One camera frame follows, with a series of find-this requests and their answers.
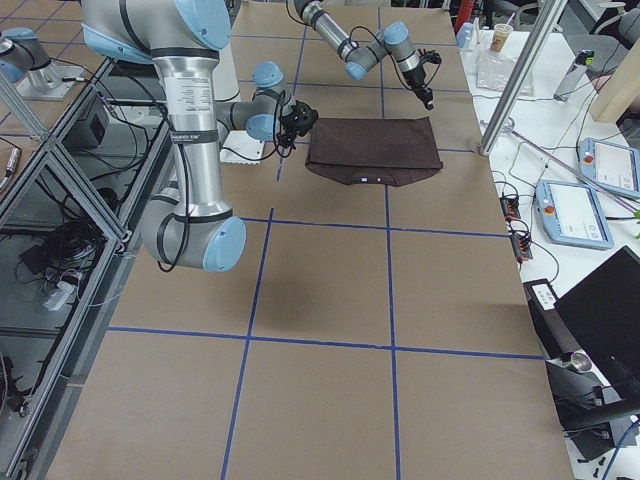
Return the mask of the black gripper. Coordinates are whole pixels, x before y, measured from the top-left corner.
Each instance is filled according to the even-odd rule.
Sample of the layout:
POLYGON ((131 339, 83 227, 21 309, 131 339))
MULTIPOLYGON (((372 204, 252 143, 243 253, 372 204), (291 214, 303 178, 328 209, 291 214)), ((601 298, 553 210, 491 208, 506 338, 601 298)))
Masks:
POLYGON ((298 137, 306 136, 319 119, 319 113, 307 103, 296 100, 287 114, 279 115, 277 145, 293 148, 298 137))
POLYGON ((427 85, 426 73, 423 67, 415 67, 405 72, 405 81, 409 89, 422 102, 427 110, 432 110, 433 92, 427 85))

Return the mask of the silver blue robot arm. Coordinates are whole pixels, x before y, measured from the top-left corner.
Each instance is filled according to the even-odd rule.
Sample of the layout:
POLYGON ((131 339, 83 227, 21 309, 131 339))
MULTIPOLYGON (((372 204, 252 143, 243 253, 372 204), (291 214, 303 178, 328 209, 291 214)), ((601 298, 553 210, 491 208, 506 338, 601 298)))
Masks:
POLYGON ((418 49, 402 21, 373 33, 366 27, 354 27, 347 33, 322 6, 321 1, 294 1, 300 22, 311 27, 344 62, 345 71, 362 80, 386 57, 395 62, 396 73, 406 90, 411 91, 427 110, 434 108, 433 91, 424 65, 439 64, 439 54, 418 49))
POLYGON ((246 227, 223 194, 226 137, 244 130, 290 148, 317 111, 293 96, 273 62, 256 67, 251 101, 216 101, 214 71, 231 36, 223 1, 84 1, 81 9, 86 44, 108 58, 153 65, 166 98, 175 174, 145 207, 144 247, 167 270, 232 269, 246 227))

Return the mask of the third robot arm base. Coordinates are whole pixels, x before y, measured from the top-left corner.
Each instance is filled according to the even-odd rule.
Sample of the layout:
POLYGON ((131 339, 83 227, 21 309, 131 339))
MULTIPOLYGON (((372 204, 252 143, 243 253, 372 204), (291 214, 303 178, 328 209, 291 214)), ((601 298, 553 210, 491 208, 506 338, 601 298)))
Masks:
POLYGON ((1 32, 1 73, 28 100, 63 100, 76 83, 83 83, 83 67, 59 65, 29 28, 1 32))

